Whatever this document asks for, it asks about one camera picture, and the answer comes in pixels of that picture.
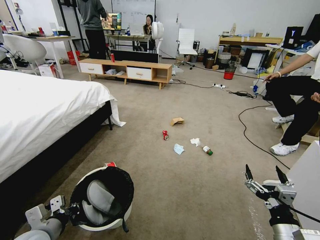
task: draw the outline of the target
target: white bedsheet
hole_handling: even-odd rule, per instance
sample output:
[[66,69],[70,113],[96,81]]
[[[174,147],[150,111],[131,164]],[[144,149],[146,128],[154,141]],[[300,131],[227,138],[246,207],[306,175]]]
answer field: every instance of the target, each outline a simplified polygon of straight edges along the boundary
[[100,83],[0,70],[0,183],[110,101]]

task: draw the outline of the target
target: whiteboard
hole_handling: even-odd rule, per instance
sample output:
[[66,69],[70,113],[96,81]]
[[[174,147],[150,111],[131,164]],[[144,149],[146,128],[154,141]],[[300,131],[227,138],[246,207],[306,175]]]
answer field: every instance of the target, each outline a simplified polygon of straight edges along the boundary
[[111,0],[112,12],[121,13],[121,28],[127,29],[130,23],[146,24],[148,14],[155,14],[156,0]]

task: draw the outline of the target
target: power strip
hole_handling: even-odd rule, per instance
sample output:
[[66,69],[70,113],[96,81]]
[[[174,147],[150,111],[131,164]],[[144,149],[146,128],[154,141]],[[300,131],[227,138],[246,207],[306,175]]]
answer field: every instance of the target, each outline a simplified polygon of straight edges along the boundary
[[221,88],[221,89],[226,88],[226,86],[225,86],[225,85],[222,85],[222,84],[216,84],[216,83],[214,83],[212,86],[213,86],[213,87],[218,87],[218,88]]

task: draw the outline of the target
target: wooden tv stand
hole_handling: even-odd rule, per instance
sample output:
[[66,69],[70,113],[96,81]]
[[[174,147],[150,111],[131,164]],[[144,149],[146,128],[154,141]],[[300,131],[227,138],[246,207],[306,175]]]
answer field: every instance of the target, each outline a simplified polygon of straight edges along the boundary
[[[162,63],[147,63],[135,61],[115,61],[99,60],[99,59],[84,59],[80,62],[81,72],[89,74],[89,81],[91,75],[102,75],[105,77],[124,78],[124,84],[127,84],[127,79],[136,79],[149,82],[159,83],[159,89],[165,86],[172,75],[172,65]],[[109,68],[117,71],[125,71],[123,75],[107,75],[105,72]]]

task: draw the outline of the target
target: gray hoodie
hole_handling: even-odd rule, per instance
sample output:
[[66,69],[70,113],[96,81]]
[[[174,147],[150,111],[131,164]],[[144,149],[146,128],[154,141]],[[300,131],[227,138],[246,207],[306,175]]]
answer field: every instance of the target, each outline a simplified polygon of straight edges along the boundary
[[100,16],[107,17],[100,0],[76,0],[83,25],[88,30],[102,30]]

